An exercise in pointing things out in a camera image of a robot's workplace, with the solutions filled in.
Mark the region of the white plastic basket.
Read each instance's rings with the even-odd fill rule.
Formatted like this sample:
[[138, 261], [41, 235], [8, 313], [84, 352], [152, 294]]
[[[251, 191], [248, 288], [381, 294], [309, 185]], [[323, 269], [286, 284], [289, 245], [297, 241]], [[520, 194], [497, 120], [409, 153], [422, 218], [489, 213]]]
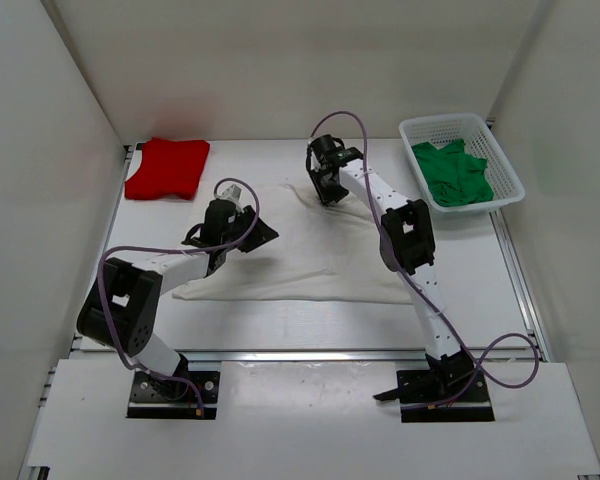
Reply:
[[399, 133], [433, 216], [493, 212], [524, 199], [521, 180], [479, 115], [407, 119], [399, 124]]

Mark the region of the red t shirt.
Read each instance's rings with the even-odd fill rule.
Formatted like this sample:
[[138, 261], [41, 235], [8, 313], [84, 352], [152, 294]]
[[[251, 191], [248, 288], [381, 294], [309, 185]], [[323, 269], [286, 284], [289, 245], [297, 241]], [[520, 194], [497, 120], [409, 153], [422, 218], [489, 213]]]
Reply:
[[210, 148], [211, 145], [205, 140], [152, 138], [142, 146], [138, 170], [125, 182], [125, 198], [137, 201], [165, 197], [192, 200]]

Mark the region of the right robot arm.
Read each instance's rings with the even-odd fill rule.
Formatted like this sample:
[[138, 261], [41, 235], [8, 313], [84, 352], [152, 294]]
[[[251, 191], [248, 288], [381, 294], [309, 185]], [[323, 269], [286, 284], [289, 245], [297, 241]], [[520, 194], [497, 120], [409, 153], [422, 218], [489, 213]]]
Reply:
[[362, 151], [347, 148], [330, 134], [308, 141], [305, 167], [323, 205], [334, 205], [352, 194], [369, 209], [382, 261], [407, 288], [423, 332], [428, 369], [374, 399], [398, 400], [412, 410], [432, 410], [454, 402], [469, 386], [475, 366], [444, 316], [427, 204], [397, 192], [367, 166]]

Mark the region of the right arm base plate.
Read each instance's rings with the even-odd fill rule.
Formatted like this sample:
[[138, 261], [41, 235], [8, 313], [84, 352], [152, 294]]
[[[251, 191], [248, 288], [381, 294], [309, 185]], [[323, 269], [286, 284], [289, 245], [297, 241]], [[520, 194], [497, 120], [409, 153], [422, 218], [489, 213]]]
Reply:
[[378, 403], [397, 401], [403, 423], [493, 422], [495, 414], [484, 374], [460, 352], [426, 369], [401, 369], [396, 386], [373, 396]]

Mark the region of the white t shirt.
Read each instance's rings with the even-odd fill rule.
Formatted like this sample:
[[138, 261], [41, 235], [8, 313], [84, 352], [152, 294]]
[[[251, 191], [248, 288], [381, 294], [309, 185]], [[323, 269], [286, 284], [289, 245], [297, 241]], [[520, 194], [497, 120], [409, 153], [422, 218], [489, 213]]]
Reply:
[[368, 208], [349, 196], [320, 204], [311, 186], [258, 185], [262, 220], [278, 238], [250, 253], [230, 252], [217, 272], [176, 288], [176, 299], [309, 300], [408, 304], [384, 265]]

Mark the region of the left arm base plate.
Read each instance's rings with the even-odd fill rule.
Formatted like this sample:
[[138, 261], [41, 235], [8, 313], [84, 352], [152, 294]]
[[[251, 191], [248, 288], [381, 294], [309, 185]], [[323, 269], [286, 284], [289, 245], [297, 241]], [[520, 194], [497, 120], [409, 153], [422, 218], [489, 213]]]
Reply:
[[181, 382], [159, 381], [136, 371], [130, 388], [126, 417], [150, 420], [215, 420], [221, 371], [189, 365], [190, 381], [200, 393], [203, 407], [192, 389]]

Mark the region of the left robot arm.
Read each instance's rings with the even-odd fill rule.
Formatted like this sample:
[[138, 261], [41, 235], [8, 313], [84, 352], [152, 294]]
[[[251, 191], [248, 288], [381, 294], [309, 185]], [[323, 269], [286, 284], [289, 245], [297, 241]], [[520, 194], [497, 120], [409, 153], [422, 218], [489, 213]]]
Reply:
[[204, 220], [189, 229], [179, 249], [129, 247], [149, 258], [129, 262], [114, 247], [100, 259], [94, 284], [77, 318], [78, 332], [119, 354], [125, 366], [147, 374], [149, 384], [168, 400], [197, 395], [186, 357], [155, 333], [162, 296], [214, 274], [233, 250], [249, 253], [279, 237], [259, 216], [259, 207], [216, 198]]

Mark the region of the green t shirt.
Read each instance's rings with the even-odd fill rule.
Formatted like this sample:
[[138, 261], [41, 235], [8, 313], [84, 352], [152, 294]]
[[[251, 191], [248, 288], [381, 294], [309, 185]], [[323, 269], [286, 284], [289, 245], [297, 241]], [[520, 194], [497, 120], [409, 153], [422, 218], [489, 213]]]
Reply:
[[441, 148], [429, 142], [412, 146], [417, 163], [434, 201], [442, 207], [460, 207], [492, 201], [486, 179], [488, 161], [465, 152], [458, 139]]

